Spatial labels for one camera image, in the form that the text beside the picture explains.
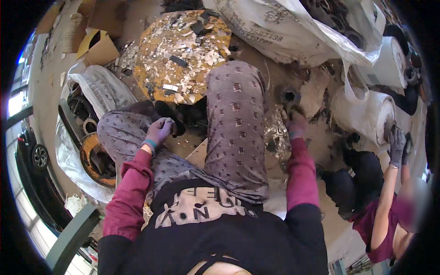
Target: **cardboard box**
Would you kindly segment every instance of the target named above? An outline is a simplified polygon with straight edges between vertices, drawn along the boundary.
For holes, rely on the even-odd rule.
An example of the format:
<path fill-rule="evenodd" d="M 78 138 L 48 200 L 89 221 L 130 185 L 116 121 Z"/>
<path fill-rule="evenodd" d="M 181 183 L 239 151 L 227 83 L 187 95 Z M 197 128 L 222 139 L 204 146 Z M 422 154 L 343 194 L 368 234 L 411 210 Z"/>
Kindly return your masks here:
<path fill-rule="evenodd" d="M 89 65 L 104 66 L 119 57 L 115 45 L 108 32 L 92 29 L 82 40 L 77 53 L 77 59 L 84 57 Z"/>
<path fill-rule="evenodd" d="M 124 0 L 83 0 L 77 12 L 86 17 L 87 27 L 105 30 L 111 38 L 120 38 L 126 11 Z"/>
<path fill-rule="evenodd" d="M 104 30 L 113 39 L 121 37 L 126 10 L 124 0 L 83 0 L 77 12 L 71 15 L 69 28 L 64 32 L 63 52 L 78 52 L 86 28 Z"/>

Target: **car wheel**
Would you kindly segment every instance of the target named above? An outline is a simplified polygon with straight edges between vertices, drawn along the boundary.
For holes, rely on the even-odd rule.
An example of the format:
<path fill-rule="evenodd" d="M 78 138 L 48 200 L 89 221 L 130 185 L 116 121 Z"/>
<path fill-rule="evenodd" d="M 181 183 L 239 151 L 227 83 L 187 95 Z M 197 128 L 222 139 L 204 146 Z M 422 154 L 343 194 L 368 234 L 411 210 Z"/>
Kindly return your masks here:
<path fill-rule="evenodd" d="M 35 145 L 32 149 L 32 163 L 38 170 L 45 170 L 49 163 L 49 154 L 46 147 L 41 144 Z"/>

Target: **black car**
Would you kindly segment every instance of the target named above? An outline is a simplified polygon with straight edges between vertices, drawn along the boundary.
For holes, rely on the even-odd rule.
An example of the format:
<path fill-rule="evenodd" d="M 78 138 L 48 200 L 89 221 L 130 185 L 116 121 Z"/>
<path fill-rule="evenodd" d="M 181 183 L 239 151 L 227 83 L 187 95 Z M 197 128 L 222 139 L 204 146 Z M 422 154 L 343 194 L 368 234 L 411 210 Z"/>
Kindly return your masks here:
<path fill-rule="evenodd" d="M 64 208 L 64 201 L 49 176 L 48 150 L 44 145 L 37 144 L 31 127 L 18 136 L 15 159 L 30 203 L 47 227 L 58 236 L 72 216 Z"/>

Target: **hand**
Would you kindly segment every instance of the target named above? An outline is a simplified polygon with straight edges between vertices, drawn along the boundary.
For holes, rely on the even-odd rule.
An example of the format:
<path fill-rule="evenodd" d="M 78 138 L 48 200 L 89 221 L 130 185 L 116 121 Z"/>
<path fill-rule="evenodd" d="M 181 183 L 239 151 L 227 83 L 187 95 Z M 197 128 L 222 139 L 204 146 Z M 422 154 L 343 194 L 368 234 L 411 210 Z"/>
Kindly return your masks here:
<path fill-rule="evenodd" d="M 390 148 L 390 164 L 400 168 L 402 162 L 403 148 L 405 146 L 405 135 L 398 127 L 393 127 L 388 135 L 388 142 L 391 144 Z"/>
<path fill-rule="evenodd" d="M 162 117 L 156 120 L 148 128 L 147 136 L 142 144 L 148 145 L 154 154 L 155 148 L 162 145 L 171 134 L 174 124 L 174 120 L 169 117 Z"/>
<path fill-rule="evenodd" d="M 303 139 L 308 125 L 306 118 L 296 110 L 291 110 L 290 115 L 291 118 L 289 118 L 285 110 L 281 112 L 282 120 L 289 131 L 289 139 Z"/>
<path fill-rule="evenodd" d="M 405 143 L 405 146 L 403 147 L 402 165 L 408 164 L 410 155 L 411 155 L 412 150 L 414 148 L 414 143 L 412 140 L 411 132 L 408 132 L 405 135 L 405 138 L 406 138 L 407 142 Z"/>

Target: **gray patterned pants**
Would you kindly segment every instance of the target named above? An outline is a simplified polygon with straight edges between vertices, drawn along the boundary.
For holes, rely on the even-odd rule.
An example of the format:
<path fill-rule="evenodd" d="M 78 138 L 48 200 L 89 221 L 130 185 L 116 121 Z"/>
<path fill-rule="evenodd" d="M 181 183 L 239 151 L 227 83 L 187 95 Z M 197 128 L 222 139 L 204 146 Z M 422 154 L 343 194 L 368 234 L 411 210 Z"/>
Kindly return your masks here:
<path fill-rule="evenodd" d="M 157 149 L 151 169 L 150 201 L 166 183 L 202 178 L 244 201 L 262 204 L 268 198 L 264 166 L 264 80 L 257 68 L 229 61 L 213 69 L 206 82 L 208 147 L 202 170 L 166 148 Z M 105 114 L 98 137 L 116 164 L 131 160 L 159 115 L 150 101 Z"/>

